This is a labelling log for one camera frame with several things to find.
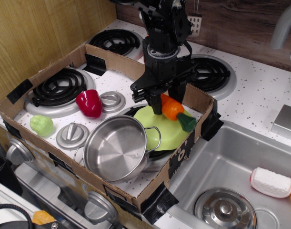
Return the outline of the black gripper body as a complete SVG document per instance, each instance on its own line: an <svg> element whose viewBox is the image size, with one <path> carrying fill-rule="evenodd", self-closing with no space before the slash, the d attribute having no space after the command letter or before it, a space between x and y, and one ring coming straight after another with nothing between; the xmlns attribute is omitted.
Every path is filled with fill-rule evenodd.
<svg viewBox="0 0 291 229"><path fill-rule="evenodd" d="M196 73L191 56L162 61L150 56L147 58L144 73L130 86L133 91L133 101L136 103L146 100L149 92L163 94L173 83L188 81L188 78Z"/></svg>

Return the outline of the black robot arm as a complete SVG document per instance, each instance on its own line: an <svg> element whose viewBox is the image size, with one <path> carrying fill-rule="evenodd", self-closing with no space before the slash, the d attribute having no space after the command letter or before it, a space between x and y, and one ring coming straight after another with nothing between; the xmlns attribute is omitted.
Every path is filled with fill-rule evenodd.
<svg viewBox="0 0 291 229"><path fill-rule="evenodd" d="M191 55L178 57L180 47L189 52L186 39L192 34L183 0L115 0L139 10L148 36L143 40L145 71L131 86L134 102L146 100L156 115L162 113L161 94L182 103L187 79L195 73Z"/></svg>

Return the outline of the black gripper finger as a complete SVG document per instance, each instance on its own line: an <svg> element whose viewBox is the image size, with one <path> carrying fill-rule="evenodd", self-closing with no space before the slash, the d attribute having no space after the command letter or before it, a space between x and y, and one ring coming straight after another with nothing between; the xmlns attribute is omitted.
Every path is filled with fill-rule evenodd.
<svg viewBox="0 0 291 229"><path fill-rule="evenodd" d="M149 94L146 96L146 100L148 105L152 107L154 114L162 114L161 94L149 92Z"/></svg>
<svg viewBox="0 0 291 229"><path fill-rule="evenodd" d="M186 80L173 83L168 89L169 96L181 104L185 96L186 86Z"/></svg>

